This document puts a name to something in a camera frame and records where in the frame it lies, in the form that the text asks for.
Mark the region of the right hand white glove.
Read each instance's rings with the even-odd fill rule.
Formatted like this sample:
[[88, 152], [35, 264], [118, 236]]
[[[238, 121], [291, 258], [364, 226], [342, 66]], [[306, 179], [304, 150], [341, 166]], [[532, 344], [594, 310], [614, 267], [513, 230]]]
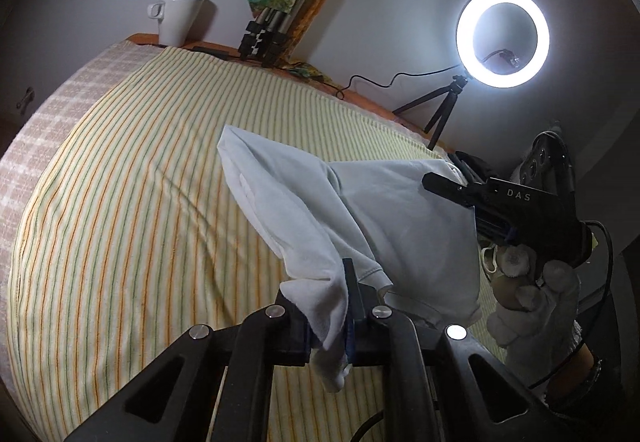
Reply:
[[499, 347], [506, 349], [506, 367], [526, 386], [547, 377], [582, 347], [576, 321], [579, 277], [571, 266], [552, 260], [542, 269], [538, 285], [528, 281], [536, 254], [526, 246], [498, 247], [500, 272], [492, 279], [494, 294], [506, 284], [525, 280], [509, 290], [506, 306], [498, 300], [487, 327]]

